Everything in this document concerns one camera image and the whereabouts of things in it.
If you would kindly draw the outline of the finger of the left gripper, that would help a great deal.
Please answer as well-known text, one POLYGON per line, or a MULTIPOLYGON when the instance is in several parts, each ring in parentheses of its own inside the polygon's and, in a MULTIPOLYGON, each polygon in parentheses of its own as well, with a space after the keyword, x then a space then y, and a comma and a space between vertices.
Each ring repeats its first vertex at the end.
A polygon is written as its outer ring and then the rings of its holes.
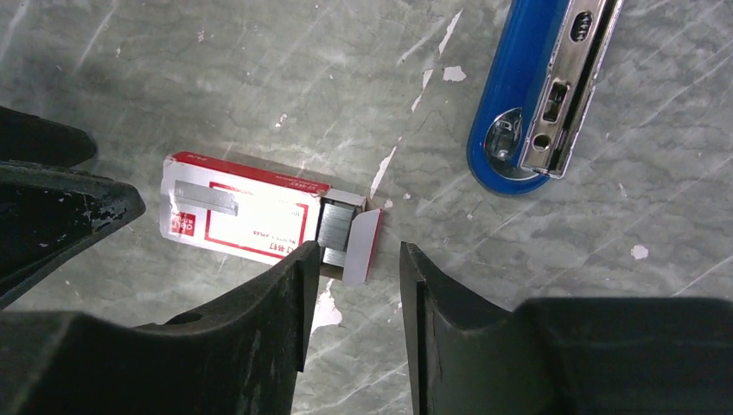
POLYGON ((1 107, 1 161, 72 168, 97 155, 83 130, 1 107))
POLYGON ((146 210, 137 189, 84 171, 1 164, 1 306, 146 210))

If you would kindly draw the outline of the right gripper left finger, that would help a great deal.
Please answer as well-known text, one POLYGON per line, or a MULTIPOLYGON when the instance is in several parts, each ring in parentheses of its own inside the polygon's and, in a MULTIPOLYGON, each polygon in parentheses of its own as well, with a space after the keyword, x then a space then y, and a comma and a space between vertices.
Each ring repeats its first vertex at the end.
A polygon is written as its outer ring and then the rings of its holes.
POLYGON ((163 324, 3 312, 4 414, 288 414, 318 295, 320 248, 163 324))

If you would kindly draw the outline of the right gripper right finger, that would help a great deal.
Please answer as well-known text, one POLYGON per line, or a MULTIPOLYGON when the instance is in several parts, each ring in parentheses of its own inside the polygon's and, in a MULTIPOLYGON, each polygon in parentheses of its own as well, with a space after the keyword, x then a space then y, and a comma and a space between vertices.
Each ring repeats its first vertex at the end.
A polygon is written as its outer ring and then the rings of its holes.
POLYGON ((732 304, 535 297, 515 310, 399 258, 416 414, 729 414, 732 304))

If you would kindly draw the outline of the red staples box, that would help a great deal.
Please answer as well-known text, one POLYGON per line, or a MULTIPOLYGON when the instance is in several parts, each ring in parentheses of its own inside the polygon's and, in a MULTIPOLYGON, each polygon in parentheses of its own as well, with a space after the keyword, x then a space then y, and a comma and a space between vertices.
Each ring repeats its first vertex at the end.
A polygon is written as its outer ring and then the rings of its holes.
POLYGON ((322 275, 366 282, 382 211, 364 195, 189 151, 163 161, 160 232, 178 243, 274 265, 305 242, 319 246, 322 275), (343 268, 322 262, 317 232, 326 200, 357 207, 343 268))

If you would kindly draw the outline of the blue black stapler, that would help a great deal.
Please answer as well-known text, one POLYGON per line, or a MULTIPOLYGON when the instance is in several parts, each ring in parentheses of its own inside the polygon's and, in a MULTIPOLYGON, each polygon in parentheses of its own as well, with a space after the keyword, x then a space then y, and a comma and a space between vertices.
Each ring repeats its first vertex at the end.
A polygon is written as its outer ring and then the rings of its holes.
POLYGON ((484 188, 524 195, 564 177, 621 7, 512 2, 468 136, 468 166, 484 188))

